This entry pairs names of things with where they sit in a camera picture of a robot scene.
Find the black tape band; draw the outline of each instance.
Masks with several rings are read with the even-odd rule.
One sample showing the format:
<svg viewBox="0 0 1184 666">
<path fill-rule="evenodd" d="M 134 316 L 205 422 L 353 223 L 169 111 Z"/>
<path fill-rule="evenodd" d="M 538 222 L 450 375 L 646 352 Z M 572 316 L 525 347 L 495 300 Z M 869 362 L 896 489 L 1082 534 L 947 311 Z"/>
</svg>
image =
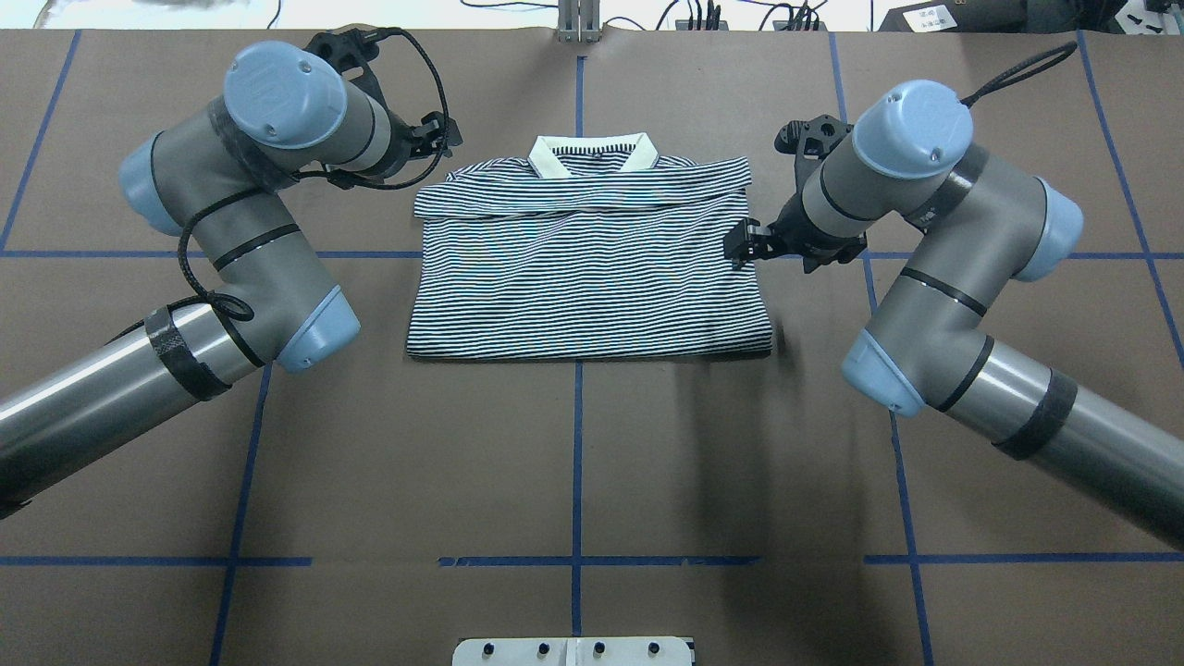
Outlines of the black tape band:
<svg viewBox="0 0 1184 666">
<path fill-rule="evenodd" d="M 223 148 L 243 169 L 259 184 L 260 187 L 275 194 L 284 187 L 296 185 L 292 174 L 279 168 L 271 158 L 263 154 L 258 143 L 234 124 L 234 119 L 226 110 L 226 102 L 219 96 L 206 107 L 206 116 L 214 134 L 221 141 Z"/>
<path fill-rule="evenodd" d="M 826 179 L 824 178 L 825 175 L 826 175 L 826 165 L 823 165 L 822 172 L 818 173 L 818 187 L 822 190 L 822 196 L 826 198 L 826 203 L 830 204 L 830 207 L 835 209 L 835 212 L 848 219 L 854 219 L 858 222 L 876 222 L 877 219 L 880 219 L 877 217 L 860 217 L 857 214 L 851 214 L 844 211 L 843 206 L 836 204 L 835 199 L 831 198 L 830 192 L 826 191 Z"/>
<path fill-rule="evenodd" d="M 1044 397 L 1036 405 L 1028 423 L 1024 423 L 1015 435 L 1002 442 L 995 442 L 995 448 L 1016 460 L 1031 456 L 1061 431 L 1076 399 L 1077 383 L 1054 370 Z"/>
<path fill-rule="evenodd" d="M 921 273 L 915 268 L 909 268 L 906 265 L 905 269 L 900 271 L 900 274 L 905 277 L 912 277 L 913 280 L 916 280 L 918 282 L 925 284 L 926 287 L 932 287 L 938 292 L 941 292 L 942 294 L 950 296 L 951 299 L 958 301 L 959 303 L 969 307 L 971 310 L 974 312 L 974 314 L 979 316 L 986 315 L 986 306 L 974 300 L 973 296 L 966 294 L 965 292 L 959 290 L 957 287 L 946 284 L 945 282 L 938 280 L 937 277 L 927 273 Z"/>
<path fill-rule="evenodd" d="M 173 313 L 168 308 L 159 308 L 144 318 L 144 332 L 156 352 L 156 358 L 165 364 L 168 373 L 176 379 L 191 396 L 199 401 L 211 401 L 227 390 L 210 366 L 199 361 L 173 324 Z"/>
<path fill-rule="evenodd" d="M 296 226 L 296 224 L 285 224 L 283 226 L 277 226 L 266 233 L 259 233 L 255 238 L 251 238 L 246 243 L 243 243 L 242 245 L 218 257 L 218 260 L 213 262 L 214 270 L 221 270 L 233 263 L 234 260 L 240 258 L 243 255 L 258 250 L 272 241 L 283 238 L 289 233 L 296 233 L 297 231 L 300 231 L 300 226 Z"/>
<path fill-rule="evenodd" d="M 966 198 L 966 194 L 970 194 L 971 188 L 978 182 L 978 178 L 983 175 L 987 158 L 990 158 L 990 153 L 978 145 L 971 143 L 963 159 L 958 160 L 954 168 L 950 169 L 950 175 L 941 182 L 941 186 L 920 207 L 903 216 L 905 222 L 924 231 L 953 212 Z"/>
<path fill-rule="evenodd" d="M 954 406 L 961 399 L 966 389 L 970 389 L 970 385 L 974 383 L 974 378 L 983 371 L 983 366 L 986 365 L 986 359 L 991 357 L 992 350 L 995 350 L 995 338 L 987 335 L 986 340 L 983 341 L 983 348 L 978 352 L 978 358 L 974 359 L 974 365 L 970 366 L 970 372 L 966 373 L 966 377 L 963 377 L 961 383 L 958 384 L 953 393 L 950 393 L 946 402 L 938 405 L 938 411 L 948 411 L 950 408 Z"/>
</svg>

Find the metal arm tube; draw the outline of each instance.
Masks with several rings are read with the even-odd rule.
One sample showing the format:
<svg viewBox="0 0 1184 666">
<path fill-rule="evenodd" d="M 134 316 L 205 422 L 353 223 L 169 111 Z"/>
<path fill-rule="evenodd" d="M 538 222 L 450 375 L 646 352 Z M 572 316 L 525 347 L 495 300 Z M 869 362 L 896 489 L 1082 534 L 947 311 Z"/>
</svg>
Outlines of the metal arm tube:
<svg viewBox="0 0 1184 666">
<path fill-rule="evenodd" d="M 826 233 L 858 233 L 888 210 L 926 231 L 844 360 L 844 376 L 905 416 L 925 404 L 947 412 L 1184 549 L 1184 441 L 977 329 L 1009 280 L 1040 278 L 1069 254 L 1081 212 L 969 145 L 969 133 L 952 168 L 926 171 L 940 107 L 933 98 L 952 98 L 931 88 L 902 84 L 881 100 L 803 187 L 806 222 Z M 901 107 L 918 91 L 928 103 Z M 942 113 L 938 124 L 948 127 L 966 114 L 957 104 Z M 940 146 L 932 155 L 950 156 Z"/>
<path fill-rule="evenodd" d="M 294 182 L 285 174 L 310 160 L 362 171 L 399 159 L 405 148 L 388 148 L 390 123 L 367 95 L 294 46 L 249 47 L 231 72 L 243 82 L 236 88 L 227 76 L 233 100 L 218 98 L 159 134 L 120 175 L 133 207 L 173 235 L 217 201 L 266 191 L 221 207 L 193 232 L 225 281 L 219 292 L 242 297 L 255 318 L 232 322 L 208 305 L 157 310 L 143 329 L 0 402 L 0 518 L 257 366 L 278 359 L 300 371 L 356 334 L 336 281 L 268 192 L 285 178 Z M 288 85 L 277 83 L 281 75 Z M 233 121 L 231 104 L 239 111 Z M 292 109 L 300 113 L 283 117 Z M 320 134 L 285 147 L 266 145 L 272 130 Z"/>
<path fill-rule="evenodd" d="M 210 306 L 181 308 L 173 320 L 225 384 L 255 370 Z M 142 332 L 12 396 L 0 403 L 0 518 L 197 402 Z"/>
<path fill-rule="evenodd" d="M 1184 550 L 1175 436 L 998 342 L 947 414 Z"/>
</svg>

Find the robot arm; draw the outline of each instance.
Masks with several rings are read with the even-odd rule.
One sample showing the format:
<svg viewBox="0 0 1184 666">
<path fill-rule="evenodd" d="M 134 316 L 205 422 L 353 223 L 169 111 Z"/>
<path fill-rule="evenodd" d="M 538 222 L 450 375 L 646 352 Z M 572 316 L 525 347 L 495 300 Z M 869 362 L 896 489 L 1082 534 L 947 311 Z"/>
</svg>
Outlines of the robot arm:
<svg viewBox="0 0 1184 666">
<path fill-rule="evenodd" d="M 946 412 L 1184 549 L 1184 442 L 978 331 L 1009 280 L 1069 255 L 1082 214 L 971 137 L 970 110 L 927 81 L 894 88 L 854 129 L 790 127 L 779 149 L 817 159 L 777 222 L 739 225 L 725 252 L 800 254 L 809 273 L 854 260 L 874 222 L 901 213 L 925 237 L 843 361 L 848 382 L 902 416 Z"/>
<path fill-rule="evenodd" d="M 124 161 L 131 207 L 159 231 L 192 233 L 224 286 L 153 312 L 142 328 L 0 402 L 0 518 L 256 369 L 278 361 L 301 372 L 353 340 L 358 318 L 276 192 L 314 160 L 327 167 L 310 174 L 342 187 L 398 187 L 381 179 L 461 142 L 446 107 L 417 128 L 386 108 L 366 62 L 397 33 L 317 36 L 316 55 L 251 45 L 223 96 Z M 356 84 L 345 81 L 340 71 L 355 68 Z"/>
</svg>

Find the blue tape line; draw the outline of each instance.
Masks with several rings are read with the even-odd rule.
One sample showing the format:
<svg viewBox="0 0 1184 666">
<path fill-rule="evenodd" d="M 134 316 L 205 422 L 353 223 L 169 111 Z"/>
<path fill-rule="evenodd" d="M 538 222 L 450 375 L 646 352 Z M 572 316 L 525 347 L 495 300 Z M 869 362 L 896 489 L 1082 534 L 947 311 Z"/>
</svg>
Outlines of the blue tape line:
<svg viewBox="0 0 1184 666">
<path fill-rule="evenodd" d="M 70 73 L 70 65 L 73 64 L 75 53 L 78 51 L 78 40 L 82 39 L 82 31 L 76 30 L 73 39 L 70 40 L 70 50 L 66 51 L 66 59 L 62 63 L 62 71 L 58 72 L 58 83 L 53 87 L 53 95 L 41 116 L 41 126 L 37 129 L 37 139 L 33 140 L 33 148 L 28 152 L 28 160 L 25 161 L 25 171 L 20 174 L 20 182 L 17 185 L 17 193 L 12 198 L 12 206 L 8 207 L 8 218 L 4 223 L 4 231 L 0 231 L 0 250 L 8 244 L 8 236 L 12 233 L 12 225 L 17 222 L 17 212 L 20 210 L 20 201 L 25 198 L 25 187 L 33 175 L 33 165 L 37 164 L 37 155 L 41 152 L 41 142 L 45 141 L 45 133 L 50 128 L 50 120 L 58 107 L 58 98 L 62 97 L 62 89 L 65 88 L 66 76 Z"/>
<path fill-rule="evenodd" d="M 311 566 L 311 557 L 239 557 L 233 561 L 236 566 Z"/>
<path fill-rule="evenodd" d="M 189 257 L 204 258 L 204 252 L 189 252 Z M 4 250 L 0 257 L 32 260 L 175 260 L 172 250 Z"/>
<path fill-rule="evenodd" d="M 575 136 L 584 136 L 584 60 L 587 56 L 575 57 Z"/>
<path fill-rule="evenodd" d="M 838 57 L 838 41 L 835 33 L 829 33 L 830 37 L 830 63 L 835 72 L 835 95 L 838 100 L 838 114 L 839 120 L 847 121 L 847 101 L 843 95 L 843 75 L 842 66 Z M 868 307 L 871 314 L 876 312 L 876 288 L 874 275 L 871 273 L 871 260 L 868 257 L 868 252 L 863 252 L 863 281 L 868 290 Z M 916 538 L 913 532 L 913 511 L 908 500 L 908 481 L 905 474 L 905 456 L 901 454 L 900 449 L 900 431 L 896 428 L 896 415 L 889 412 L 889 421 L 892 423 L 892 446 L 893 452 L 896 456 L 896 489 L 900 497 L 900 513 L 905 523 L 905 543 L 908 546 L 909 556 L 916 556 Z M 913 578 L 913 601 L 916 606 L 916 626 L 921 638 L 921 655 L 926 666 L 933 665 L 933 643 L 929 638 L 929 619 L 928 613 L 925 608 L 925 590 L 921 585 L 921 568 L 915 563 L 910 563 L 909 572 Z"/>
<path fill-rule="evenodd" d="M 760 562 L 755 556 L 700 556 L 700 555 L 590 555 L 579 558 L 584 566 L 748 566 Z M 572 566 L 574 557 L 556 556 L 502 556 L 502 557 L 442 557 L 436 561 L 442 568 L 462 566 Z"/>
<path fill-rule="evenodd" d="M 584 64 L 575 57 L 575 136 L 584 136 Z M 583 563 L 584 551 L 584 363 L 575 361 L 574 406 L 572 412 L 572 635 L 584 634 Z"/>
<path fill-rule="evenodd" d="M 9 556 L 0 566 L 226 566 L 227 557 Z"/>
<path fill-rule="evenodd" d="M 900 512 L 905 520 L 905 545 L 908 549 L 909 575 L 913 579 L 913 601 L 916 604 L 916 623 L 921 633 L 921 657 L 926 666 L 933 665 L 933 641 L 929 636 L 929 614 L 925 608 L 925 589 L 921 584 L 921 566 L 916 562 L 916 533 L 913 531 L 913 508 L 908 499 L 908 479 L 905 474 L 905 455 L 900 448 L 900 429 L 896 427 L 896 415 L 889 412 L 892 421 L 892 448 L 896 456 L 896 488 L 900 495 Z"/>
<path fill-rule="evenodd" d="M 243 526 L 246 523 L 246 507 L 251 498 L 251 481 L 255 479 L 255 460 L 259 450 L 259 436 L 263 433 L 263 408 L 268 401 L 268 389 L 271 384 L 271 365 L 263 369 L 259 380 L 259 395 L 255 403 L 255 421 L 251 425 L 251 442 L 246 449 L 246 465 L 243 469 L 243 484 L 238 492 L 238 511 L 234 513 L 234 532 L 231 536 L 231 563 L 223 579 L 221 603 L 218 606 L 218 622 L 214 626 L 213 647 L 210 649 L 210 666 L 218 666 L 221 660 L 223 640 L 226 636 L 226 622 L 230 619 L 231 600 L 234 596 L 236 562 L 243 547 Z"/>
<path fill-rule="evenodd" d="M 575 361 L 575 396 L 572 410 L 572 635 L 584 629 L 581 607 L 581 557 L 584 555 L 584 363 Z"/>
<path fill-rule="evenodd" d="M 556 556 L 503 556 L 503 557 L 442 557 L 436 561 L 445 568 L 452 566 L 571 566 L 572 558 Z"/>
<path fill-rule="evenodd" d="M 838 120 L 847 120 L 847 96 L 843 95 L 843 70 L 838 65 L 838 39 L 834 32 L 828 32 L 830 38 L 830 68 L 835 73 L 835 95 L 838 97 Z"/>
<path fill-rule="evenodd" d="M 311 557 L 2 556 L 0 566 L 311 566 Z"/>
<path fill-rule="evenodd" d="M 407 251 L 350 251 L 350 250 L 329 250 L 317 252 L 316 256 L 322 260 L 422 260 L 424 258 L 424 252 L 419 250 L 407 250 Z"/>
<path fill-rule="evenodd" d="M 913 252 L 873 252 L 864 250 L 860 256 L 869 260 L 909 260 L 913 258 Z"/>
<path fill-rule="evenodd" d="M 1122 160 L 1118 156 L 1118 147 L 1114 145 L 1114 136 L 1109 130 L 1109 122 L 1106 120 L 1106 110 L 1102 109 L 1102 98 L 1098 94 L 1098 84 L 1094 81 L 1094 69 L 1089 64 L 1089 49 L 1086 46 L 1086 33 L 1077 31 L 1077 46 L 1081 49 L 1081 64 L 1086 70 L 1086 82 L 1089 84 L 1089 95 L 1094 98 L 1094 110 L 1098 113 L 1098 122 L 1102 128 L 1102 136 L 1106 139 L 1106 148 L 1109 151 L 1111 161 L 1114 162 L 1114 171 L 1118 173 L 1118 182 L 1122 187 L 1122 197 L 1126 199 L 1126 207 L 1131 212 L 1131 222 L 1134 223 L 1134 232 L 1139 237 L 1139 246 L 1143 248 L 1144 258 L 1147 261 L 1147 270 L 1151 273 L 1151 281 L 1156 286 L 1156 296 L 1159 299 L 1159 307 L 1167 322 L 1167 332 L 1171 334 L 1172 345 L 1176 347 L 1176 359 L 1180 367 L 1184 367 L 1184 344 L 1180 342 L 1179 331 L 1176 328 L 1176 318 L 1172 316 L 1171 305 L 1167 302 L 1167 294 L 1164 293 L 1164 284 L 1159 280 L 1159 270 L 1156 269 L 1156 260 L 1151 254 L 1151 245 L 1147 243 L 1147 235 L 1143 229 L 1143 220 L 1134 205 L 1134 197 L 1131 194 L 1131 185 L 1126 179 L 1126 169 L 1122 168 Z"/>
<path fill-rule="evenodd" d="M 585 556 L 585 566 L 749 566 L 760 557 L 736 556 Z"/>
<path fill-rule="evenodd" d="M 864 564 L 1184 563 L 1184 552 L 1002 552 L 980 555 L 869 555 Z"/>
</svg>

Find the striped polo shirt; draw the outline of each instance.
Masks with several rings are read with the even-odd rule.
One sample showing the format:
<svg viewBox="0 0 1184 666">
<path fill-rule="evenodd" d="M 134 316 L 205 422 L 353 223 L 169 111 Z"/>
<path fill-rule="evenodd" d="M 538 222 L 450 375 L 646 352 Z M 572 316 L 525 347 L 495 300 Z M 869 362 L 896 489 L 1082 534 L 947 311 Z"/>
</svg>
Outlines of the striped polo shirt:
<svg viewBox="0 0 1184 666">
<path fill-rule="evenodd" d="M 645 134 L 540 136 L 420 188 L 424 262 L 407 353 L 592 359 L 768 352 L 749 263 L 745 158 L 658 155 Z"/>
</svg>

